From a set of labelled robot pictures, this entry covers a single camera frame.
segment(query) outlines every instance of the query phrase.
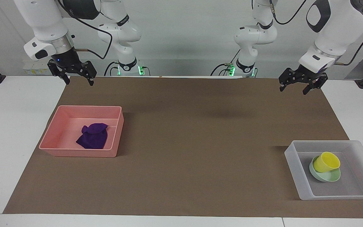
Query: green plate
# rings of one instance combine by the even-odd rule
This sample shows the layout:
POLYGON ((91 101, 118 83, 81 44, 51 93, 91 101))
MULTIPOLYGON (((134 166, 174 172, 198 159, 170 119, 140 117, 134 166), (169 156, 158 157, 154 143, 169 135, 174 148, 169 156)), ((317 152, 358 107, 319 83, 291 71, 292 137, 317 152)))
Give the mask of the green plate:
POLYGON ((336 182, 341 177, 340 168, 328 171, 328 172, 318 172, 313 167, 313 162, 318 158, 318 156, 314 157, 312 162, 309 164, 309 170, 312 176, 321 182, 336 182))

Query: purple cloth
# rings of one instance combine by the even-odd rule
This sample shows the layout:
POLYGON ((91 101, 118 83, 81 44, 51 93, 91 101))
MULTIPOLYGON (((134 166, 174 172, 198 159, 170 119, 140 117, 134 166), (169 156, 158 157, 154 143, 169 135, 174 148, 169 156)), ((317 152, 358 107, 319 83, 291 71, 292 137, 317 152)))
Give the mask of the purple cloth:
POLYGON ((77 144, 85 149, 103 149, 107 140, 107 124, 95 123, 82 128, 82 135, 78 138, 77 144))

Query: brown mat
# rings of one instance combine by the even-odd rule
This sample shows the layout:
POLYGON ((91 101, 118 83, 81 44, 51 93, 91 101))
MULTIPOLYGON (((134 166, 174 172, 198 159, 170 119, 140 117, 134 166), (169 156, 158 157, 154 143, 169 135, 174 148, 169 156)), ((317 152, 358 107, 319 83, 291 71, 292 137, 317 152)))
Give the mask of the brown mat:
POLYGON ((363 218, 363 200, 301 201, 292 140, 348 140, 320 90, 276 79, 71 78, 58 105, 120 105, 116 158, 35 149, 4 213, 363 218))

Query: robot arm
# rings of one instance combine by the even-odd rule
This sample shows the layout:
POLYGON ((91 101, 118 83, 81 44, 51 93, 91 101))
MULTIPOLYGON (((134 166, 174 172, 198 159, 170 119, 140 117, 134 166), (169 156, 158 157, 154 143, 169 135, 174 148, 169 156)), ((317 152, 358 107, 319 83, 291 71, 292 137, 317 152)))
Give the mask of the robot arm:
POLYGON ((299 60, 297 70, 287 68, 279 77, 280 90, 301 82, 304 95, 320 89, 328 79, 324 72, 363 34, 363 0, 317 0, 307 14, 309 27, 319 33, 299 60))
POLYGON ((93 85, 96 70, 90 61, 82 63, 75 52, 68 28, 54 0, 14 0, 35 37, 24 45, 26 54, 34 61, 50 56, 48 66, 53 76, 69 84, 67 73, 77 73, 93 85))
MULTIPOLYGON (((99 29, 110 33, 113 36, 112 47, 116 50, 118 57, 118 73, 143 74, 134 50, 129 43, 137 42, 141 39, 141 31, 131 21, 122 0, 102 0, 102 10, 104 15, 115 23, 105 23, 99 29)), ((110 36, 103 32, 98 32, 99 37, 106 43, 110 42, 110 36)))
POLYGON ((277 29, 273 23, 269 0, 256 0, 253 18, 257 24, 241 27, 234 37, 235 42, 240 47, 239 56, 236 60, 236 74, 244 76, 251 75, 255 67, 258 53, 254 45, 269 44, 277 38, 277 29))
MULTIPOLYGON (((75 49, 68 28, 62 21, 62 16, 71 15, 78 19, 93 20, 99 15, 94 0, 14 0, 16 7, 26 23, 32 27, 35 37, 24 45, 25 52, 34 61, 50 56, 48 66, 53 76, 59 76, 69 84, 67 73, 77 73, 88 79, 93 85, 96 70, 90 61, 82 63, 75 49)), ((100 26, 112 36, 112 46, 118 56, 118 62, 123 72, 137 71, 137 58, 132 47, 128 44, 141 39, 141 32, 130 20, 122 0, 101 0, 104 15, 116 24, 100 26)), ((110 35, 99 32, 99 37, 110 43, 110 35)))

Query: yellow cup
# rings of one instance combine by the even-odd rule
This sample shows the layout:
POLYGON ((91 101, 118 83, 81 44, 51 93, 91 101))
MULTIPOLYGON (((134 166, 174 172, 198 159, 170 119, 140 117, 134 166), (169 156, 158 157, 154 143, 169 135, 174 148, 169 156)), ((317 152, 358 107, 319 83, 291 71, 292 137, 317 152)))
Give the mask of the yellow cup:
POLYGON ((331 152, 323 152, 313 163, 318 172, 328 172, 340 167, 340 160, 331 152))

